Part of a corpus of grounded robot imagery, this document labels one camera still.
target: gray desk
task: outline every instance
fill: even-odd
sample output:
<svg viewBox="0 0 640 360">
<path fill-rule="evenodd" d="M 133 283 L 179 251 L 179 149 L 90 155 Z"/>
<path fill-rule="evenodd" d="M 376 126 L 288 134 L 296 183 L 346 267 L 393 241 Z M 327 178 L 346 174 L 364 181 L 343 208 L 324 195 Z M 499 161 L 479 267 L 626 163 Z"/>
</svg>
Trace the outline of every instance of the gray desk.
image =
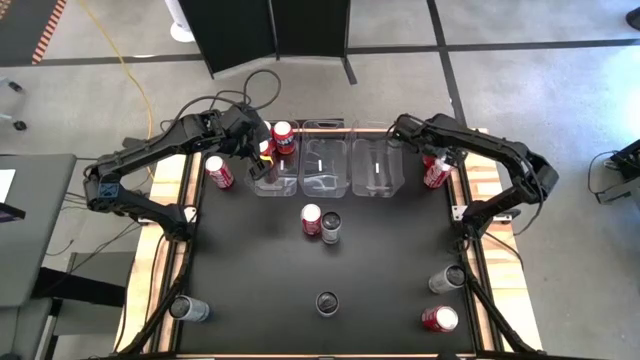
<svg viewBox="0 0 640 360">
<path fill-rule="evenodd" d="M 16 170 L 5 203 L 26 212 L 0 224 L 0 307 L 30 298 L 75 162 L 69 154 L 0 156 L 0 169 Z"/>
</svg>

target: table leg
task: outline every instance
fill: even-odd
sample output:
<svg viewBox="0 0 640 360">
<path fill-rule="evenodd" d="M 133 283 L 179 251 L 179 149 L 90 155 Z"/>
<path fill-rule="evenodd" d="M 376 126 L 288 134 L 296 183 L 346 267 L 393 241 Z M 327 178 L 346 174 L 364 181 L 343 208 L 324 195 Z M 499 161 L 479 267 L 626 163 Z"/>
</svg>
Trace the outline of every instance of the table leg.
<svg viewBox="0 0 640 360">
<path fill-rule="evenodd" d="M 123 286 L 41 267 L 32 296 L 57 297 L 92 304 L 122 307 L 125 293 L 126 288 Z"/>
</svg>

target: silver soda can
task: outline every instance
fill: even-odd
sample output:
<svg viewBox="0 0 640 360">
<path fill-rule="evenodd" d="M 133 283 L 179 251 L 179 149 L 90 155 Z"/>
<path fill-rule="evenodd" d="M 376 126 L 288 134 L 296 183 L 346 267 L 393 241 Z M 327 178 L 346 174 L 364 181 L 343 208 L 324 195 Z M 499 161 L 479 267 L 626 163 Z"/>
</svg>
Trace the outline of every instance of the silver soda can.
<svg viewBox="0 0 640 360">
<path fill-rule="evenodd" d="M 331 211 L 322 216 L 322 241 L 327 244 L 335 244 L 340 240 L 340 215 Z"/>
<path fill-rule="evenodd" d="M 171 303 L 169 314 L 176 320 L 201 322 L 209 316 L 209 305 L 188 296 L 179 295 Z"/>
<path fill-rule="evenodd" d="M 429 289 L 436 294 L 444 294 L 448 291 L 461 288 L 464 280 L 465 274 L 462 267 L 449 265 L 429 279 Z"/>
</svg>

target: white base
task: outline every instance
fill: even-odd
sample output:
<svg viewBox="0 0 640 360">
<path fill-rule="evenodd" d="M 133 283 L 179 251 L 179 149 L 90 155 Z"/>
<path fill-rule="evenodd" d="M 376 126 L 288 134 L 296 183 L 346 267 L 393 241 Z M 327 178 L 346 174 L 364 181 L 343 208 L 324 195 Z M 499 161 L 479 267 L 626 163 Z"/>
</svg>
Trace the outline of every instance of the white base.
<svg viewBox="0 0 640 360">
<path fill-rule="evenodd" d="M 171 33 L 171 37 L 178 42 L 188 43 L 188 42 L 196 41 L 193 38 L 193 34 L 191 33 L 191 31 L 187 31 L 181 28 L 176 23 L 173 23 L 173 25 L 171 25 L 170 33 Z"/>
</svg>

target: black cylinder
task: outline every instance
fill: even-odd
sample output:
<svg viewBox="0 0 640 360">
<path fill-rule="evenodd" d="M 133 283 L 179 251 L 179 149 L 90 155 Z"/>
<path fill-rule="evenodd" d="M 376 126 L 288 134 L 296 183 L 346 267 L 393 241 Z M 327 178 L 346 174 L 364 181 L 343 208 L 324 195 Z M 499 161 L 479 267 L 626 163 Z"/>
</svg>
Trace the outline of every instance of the black cylinder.
<svg viewBox="0 0 640 360">
<path fill-rule="evenodd" d="M 627 14 L 627 23 L 632 28 L 640 31 L 640 7 Z"/>
</svg>

